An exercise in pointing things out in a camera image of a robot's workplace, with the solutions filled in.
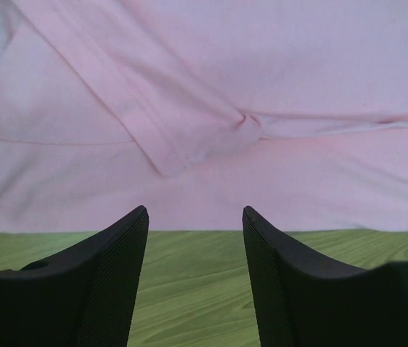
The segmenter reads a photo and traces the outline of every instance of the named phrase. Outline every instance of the black object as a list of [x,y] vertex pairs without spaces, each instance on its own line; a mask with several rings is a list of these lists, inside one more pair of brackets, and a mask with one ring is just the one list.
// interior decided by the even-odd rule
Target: black object
[[261,347],[408,347],[408,262],[333,260],[243,212]]
[[125,347],[149,218],[111,227],[19,271],[0,271],[0,346]]

